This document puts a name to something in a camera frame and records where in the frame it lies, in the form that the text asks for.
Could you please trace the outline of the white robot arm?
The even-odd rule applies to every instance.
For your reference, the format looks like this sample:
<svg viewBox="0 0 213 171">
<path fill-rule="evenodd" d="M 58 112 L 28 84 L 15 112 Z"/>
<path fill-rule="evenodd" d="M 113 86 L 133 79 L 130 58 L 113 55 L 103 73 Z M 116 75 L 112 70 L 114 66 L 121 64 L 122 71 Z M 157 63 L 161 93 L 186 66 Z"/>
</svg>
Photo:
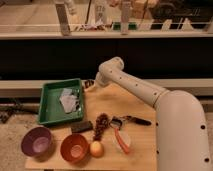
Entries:
<svg viewBox="0 0 213 171">
<path fill-rule="evenodd" d="M 124 62 L 113 57 L 99 65 L 99 87 L 117 83 L 157 113 L 157 171 L 213 171 L 204 109 L 183 90 L 168 90 L 123 71 Z"/>
</svg>

